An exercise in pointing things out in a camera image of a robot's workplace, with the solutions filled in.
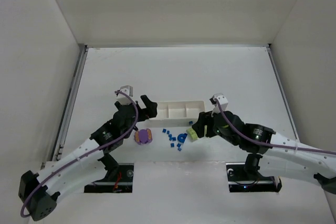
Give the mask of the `purple butterfly lego assembly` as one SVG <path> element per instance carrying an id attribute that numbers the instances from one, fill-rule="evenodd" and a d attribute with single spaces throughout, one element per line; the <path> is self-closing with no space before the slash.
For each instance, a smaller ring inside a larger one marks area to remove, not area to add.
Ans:
<path id="1" fill-rule="evenodd" d="M 149 144 L 153 141 L 152 132 L 150 129 L 141 129 L 135 132 L 134 141 L 138 145 Z"/>

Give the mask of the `lime green lego brick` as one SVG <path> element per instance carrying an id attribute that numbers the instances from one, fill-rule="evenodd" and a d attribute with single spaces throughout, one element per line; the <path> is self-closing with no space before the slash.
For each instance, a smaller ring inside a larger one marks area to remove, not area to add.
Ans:
<path id="1" fill-rule="evenodd" d="M 186 132 L 192 142 L 198 140 L 197 133 L 192 128 L 187 129 Z"/>

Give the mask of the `blue arch lego piece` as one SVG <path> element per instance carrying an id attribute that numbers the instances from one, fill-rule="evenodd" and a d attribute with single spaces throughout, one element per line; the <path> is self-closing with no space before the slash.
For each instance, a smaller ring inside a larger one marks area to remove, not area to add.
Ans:
<path id="1" fill-rule="evenodd" d="M 177 140 L 179 143 L 184 144 L 187 138 L 187 134 L 179 134 Z"/>

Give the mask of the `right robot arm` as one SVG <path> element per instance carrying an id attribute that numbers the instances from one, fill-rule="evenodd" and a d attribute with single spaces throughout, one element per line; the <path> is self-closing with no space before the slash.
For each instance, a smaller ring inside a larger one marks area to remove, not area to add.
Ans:
<path id="1" fill-rule="evenodd" d="M 320 186 L 335 194 L 335 155 L 291 140 L 273 129 L 244 123 L 230 111 L 201 112 L 192 125 L 198 138 L 219 136 L 247 152 L 241 170 L 228 172 L 235 183 L 287 177 Z"/>

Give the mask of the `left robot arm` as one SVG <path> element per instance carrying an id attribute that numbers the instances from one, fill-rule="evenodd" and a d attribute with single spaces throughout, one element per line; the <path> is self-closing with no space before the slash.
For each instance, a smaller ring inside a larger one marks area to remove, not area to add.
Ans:
<path id="1" fill-rule="evenodd" d="M 108 172 L 115 173 L 118 162 L 111 152 L 123 144 L 136 131 L 136 124 L 157 116 L 156 102 L 146 95 L 140 98 L 145 107 L 121 90 L 116 91 L 118 97 L 124 96 L 125 104 L 117 101 L 113 118 L 108 120 L 79 147 L 52 167 L 33 173 L 23 173 L 20 178 L 18 196 L 23 205 L 20 210 L 22 218 L 40 221 L 47 217 L 68 194 L 78 188 L 103 179 Z"/>

